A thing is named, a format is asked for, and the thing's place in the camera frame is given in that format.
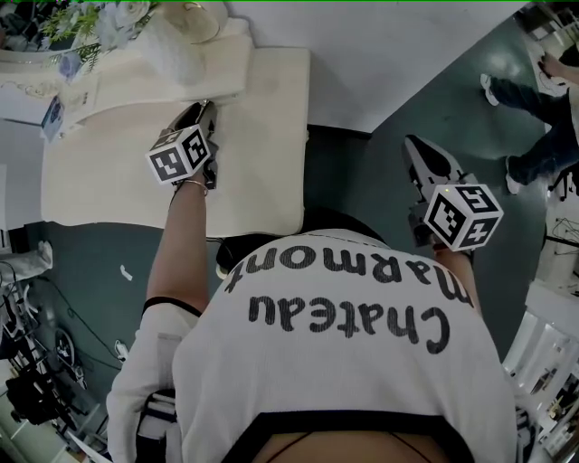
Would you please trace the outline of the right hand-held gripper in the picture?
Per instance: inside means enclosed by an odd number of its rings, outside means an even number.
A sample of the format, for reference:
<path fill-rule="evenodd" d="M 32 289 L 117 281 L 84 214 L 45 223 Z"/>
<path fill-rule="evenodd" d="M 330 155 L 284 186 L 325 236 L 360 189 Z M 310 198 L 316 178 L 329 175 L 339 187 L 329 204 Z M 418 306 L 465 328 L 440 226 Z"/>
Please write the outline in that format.
<path fill-rule="evenodd" d="M 458 182 L 463 170 L 449 152 L 424 137 L 404 138 L 403 159 L 422 197 L 408 216 L 415 244 L 443 244 L 452 251 L 486 246 L 504 215 L 489 188 L 446 184 Z"/>

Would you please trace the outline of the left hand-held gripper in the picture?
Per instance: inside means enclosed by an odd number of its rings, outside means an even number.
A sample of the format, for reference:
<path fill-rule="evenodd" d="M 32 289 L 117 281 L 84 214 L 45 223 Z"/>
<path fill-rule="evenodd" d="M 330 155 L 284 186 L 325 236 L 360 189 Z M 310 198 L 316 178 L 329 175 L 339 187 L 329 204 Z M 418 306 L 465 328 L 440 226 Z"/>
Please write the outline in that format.
<path fill-rule="evenodd" d="M 205 99 L 184 109 L 168 125 L 165 133 L 147 152 L 147 161 L 160 184 L 173 184 L 192 178 L 201 171 L 205 186 L 217 186 L 216 155 L 219 147 L 210 137 L 215 131 L 217 107 Z"/>

